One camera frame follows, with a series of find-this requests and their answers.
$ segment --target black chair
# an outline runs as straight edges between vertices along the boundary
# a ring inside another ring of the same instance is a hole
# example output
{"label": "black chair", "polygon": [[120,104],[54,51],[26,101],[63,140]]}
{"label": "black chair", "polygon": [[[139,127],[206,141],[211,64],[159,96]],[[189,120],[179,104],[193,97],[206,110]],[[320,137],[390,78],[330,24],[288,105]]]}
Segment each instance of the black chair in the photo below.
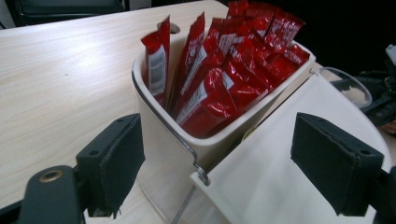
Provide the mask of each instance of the black chair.
{"label": "black chair", "polygon": [[16,26],[100,16],[130,9],[129,0],[14,0]]}

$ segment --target white tray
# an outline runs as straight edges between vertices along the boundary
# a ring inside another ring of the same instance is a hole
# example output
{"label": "white tray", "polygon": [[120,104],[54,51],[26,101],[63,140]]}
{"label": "white tray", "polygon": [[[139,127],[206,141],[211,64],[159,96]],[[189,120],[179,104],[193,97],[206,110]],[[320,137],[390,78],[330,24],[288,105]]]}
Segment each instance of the white tray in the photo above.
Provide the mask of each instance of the white tray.
{"label": "white tray", "polygon": [[376,127],[323,77],[313,76],[209,173],[208,187],[196,174],[193,183],[231,223],[372,224],[371,206],[365,217],[337,216],[291,160],[297,112],[325,118],[379,150],[389,171],[388,147]]}

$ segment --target wooden table surface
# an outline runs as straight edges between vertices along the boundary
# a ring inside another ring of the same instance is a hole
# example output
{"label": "wooden table surface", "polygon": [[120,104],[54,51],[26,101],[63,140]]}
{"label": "wooden table surface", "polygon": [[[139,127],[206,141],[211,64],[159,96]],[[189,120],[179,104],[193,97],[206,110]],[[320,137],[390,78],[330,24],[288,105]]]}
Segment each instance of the wooden table surface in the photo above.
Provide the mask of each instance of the wooden table surface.
{"label": "wooden table surface", "polygon": [[[132,64],[144,50],[140,38],[158,22],[170,15],[187,33],[203,11],[208,27],[227,10],[198,1],[0,31],[0,208],[23,198],[32,175],[76,165],[108,124],[138,112]],[[87,222],[162,223],[138,185],[121,212]]]}

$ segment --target black object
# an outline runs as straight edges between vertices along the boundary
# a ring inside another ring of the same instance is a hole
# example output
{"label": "black object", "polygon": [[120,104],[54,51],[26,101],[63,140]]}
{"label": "black object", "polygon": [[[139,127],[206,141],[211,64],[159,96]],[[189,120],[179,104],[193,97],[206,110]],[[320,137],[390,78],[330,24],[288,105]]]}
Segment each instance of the black object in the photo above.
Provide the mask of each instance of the black object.
{"label": "black object", "polygon": [[[129,10],[129,0],[125,6]],[[15,0],[15,8],[17,26],[106,15],[126,9],[119,0]]]}
{"label": "black object", "polygon": [[0,22],[0,27],[1,27],[3,30],[6,30],[6,26],[4,26],[2,22]]}
{"label": "black object", "polygon": [[385,64],[388,71],[363,71],[356,77],[373,96],[373,102],[361,111],[375,126],[396,120],[396,66],[390,60]]}
{"label": "black object", "polygon": [[384,156],[326,119],[298,113],[291,159],[331,204],[336,214],[365,215],[396,223],[396,169],[381,170]]}
{"label": "black object", "polygon": [[117,119],[77,155],[77,166],[61,165],[32,176],[24,199],[0,210],[0,223],[85,223],[116,217],[145,160],[140,115]]}

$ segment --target white label on packet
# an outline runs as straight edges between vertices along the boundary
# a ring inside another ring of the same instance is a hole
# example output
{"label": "white label on packet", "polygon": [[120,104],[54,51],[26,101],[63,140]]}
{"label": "white label on packet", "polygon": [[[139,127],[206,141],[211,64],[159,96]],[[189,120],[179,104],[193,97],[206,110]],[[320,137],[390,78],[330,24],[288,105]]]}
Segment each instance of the white label on packet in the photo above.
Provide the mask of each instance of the white label on packet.
{"label": "white label on packet", "polygon": [[236,34],[230,35],[222,35],[219,41],[219,48],[221,49],[222,53],[226,55],[235,39]]}
{"label": "white label on packet", "polygon": [[194,64],[192,65],[192,68],[189,72],[189,75],[186,78],[186,81],[184,82],[183,88],[181,88],[181,94],[184,95],[186,90],[189,88],[190,84],[192,83],[193,78],[195,77],[195,74],[197,73],[198,68],[201,66],[202,61],[206,58],[207,53],[205,51],[204,46],[201,46],[197,57],[195,58]]}
{"label": "white label on packet", "polygon": [[207,97],[207,93],[205,90],[205,85],[204,82],[201,82],[198,89],[192,95],[190,100],[181,109],[180,113],[177,116],[176,123],[177,124],[183,123],[186,120],[186,118],[188,118],[198,108],[198,104],[200,104],[204,99],[206,99],[206,97]]}
{"label": "white label on packet", "polygon": [[148,90],[153,96],[165,91],[166,53],[163,45],[148,56],[148,83]]}
{"label": "white label on packet", "polygon": [[231,78],[228,76],[228,74],[226,72],[222,73],[222,77],[223,77],[224,86],[228,91],[233,86],[233,81],[231,80]]}

